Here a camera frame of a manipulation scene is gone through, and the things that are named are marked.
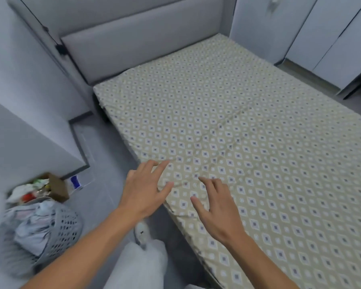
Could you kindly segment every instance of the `finger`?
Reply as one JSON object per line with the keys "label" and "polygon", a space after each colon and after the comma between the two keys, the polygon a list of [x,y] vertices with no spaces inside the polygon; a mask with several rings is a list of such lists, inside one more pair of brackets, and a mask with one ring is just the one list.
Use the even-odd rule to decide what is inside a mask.
{"label": "finger", "polygon": [[136,172],[139,173],[144,169],[144,166],[146,165],[147,162],[142,162],[141,164],[139,164],[138,168],[136,169]]}
{"label": "finger", "polygon": [[144,166],[143,171],[144,171],[144,172],[149,172],[149,173],[151,173],[152,168],[153,168],[154,166],[157,166],[158,164],[159,164],[159,163],[156,162],[155,160],[148,160],[147,163],[146,163],[146,165]]}
{"label": "finger", "polygon": [[134,173],[135,173],[136,170],[130,170],[128,173],[127,173],[127,177],[126,177],[126,180],[130,179]]}
{"label": "finger", "polygon": [[231,196],[229,186],[227,184],[222,184],[222,193],[226,193]]}
{"label": "finger", "polygon": [[165,160],[162,161],[158,167],[154,170],[154,172],[152,173],[158,180],[160,178],[160,176],[162,175],[164,169],[166,168],[166,166],[170,163],[170,160]]}
{"label": "finger", "polygon": [[158,197],[160,199],[161,204],[164,203],[168,194],[171,192],[171,189],[173,188],[173,186],[174,186],[174,182],[169,181],[166,183],[164,188],[158,193]]}
{"label": "finger", "polygon": [[214,185],[212,184],[211,179],[198,177],[198,179],[206,186],[207,196],[209,197],[210,206],[214,203],[217,191],[215,190]]}
{"label": "finger", "polygon": [[211,181],[212,181],[212,184],[214,185],[217,193],[223,191],[224,187],[223,187],[222,181],[219,178],[212,179]]}
{"label": "finger", "polygon": [[197,211],[200,220],[203,223],[204,219],[206,218],[206,216],[208,214],[208,211],[203,207],[201,201],[197,197],[192,196],[190,198],[190,200],[191,200],[191,203],[194,206],[194,209]]}

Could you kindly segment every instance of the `pants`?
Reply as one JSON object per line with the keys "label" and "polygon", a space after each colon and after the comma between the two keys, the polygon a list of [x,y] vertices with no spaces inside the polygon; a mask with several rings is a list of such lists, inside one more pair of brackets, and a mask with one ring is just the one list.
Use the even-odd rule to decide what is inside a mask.
{"label": "pants", "polygon": [[[154,239],[143,250],[136,243],[128,243],[112,271],[104,289],[163,289],[167,268],[164,243]],[[188,285],[185,289],[200,287]]]}

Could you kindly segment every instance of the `forearm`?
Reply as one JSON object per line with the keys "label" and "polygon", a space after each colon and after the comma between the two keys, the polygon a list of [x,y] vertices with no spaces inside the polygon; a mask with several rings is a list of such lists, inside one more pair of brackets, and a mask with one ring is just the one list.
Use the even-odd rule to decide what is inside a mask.
{"label": "forearm", "polygon": [[127,211],[116,209],[96,229],[33,277],[23,289],[86,287],[138,220]]}
{"label": "forearm", "polygon": [[298,289],[245,232],[233,237],[226,244],[226,248],[255,289]]}

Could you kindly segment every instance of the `hand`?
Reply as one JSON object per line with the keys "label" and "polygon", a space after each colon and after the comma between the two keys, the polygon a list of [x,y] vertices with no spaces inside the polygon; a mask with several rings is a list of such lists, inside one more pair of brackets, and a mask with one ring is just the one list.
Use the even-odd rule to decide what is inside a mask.
{"label": "hand", "polygon": [[229,187],[222,184],[220,179],[200,177],[199,180],[206,186],[210,210],[207,211],[195,196],[191,197],[191,202],[207,232],[224,246],[238,236],[245,236],[241,217]]}
{"label": "hand", "polygon": [[136,222],[150,216],[164,203],[174,186],[168,182],[162,191],[158,192],[158,181],[169,161],[162,161],[159,165],[154,160],[148,160],[138,166],[137,170],[130,170],[118,208],[132,213]]}

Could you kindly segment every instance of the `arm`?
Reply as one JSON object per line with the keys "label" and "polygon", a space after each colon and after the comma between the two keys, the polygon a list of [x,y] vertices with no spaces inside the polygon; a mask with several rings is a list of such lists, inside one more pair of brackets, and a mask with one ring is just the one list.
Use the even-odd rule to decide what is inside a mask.
{"label": "arm", "polygon": [[222,243],[256,289],[298,289],[246,234],[229,188],[220,179],[199,178],[206,186],[210,210],[196,197],[191,201],[206,230]]}
{"label": "arm", "polygon": [[167,183],[159,193],[157,186],[167,164],[168,161],[163,161],[151,172],[158,163],[149,160],[137,170],[130,170],[118,208],[23,289],[85,288],[124,236],[165,201],[173,183]]}

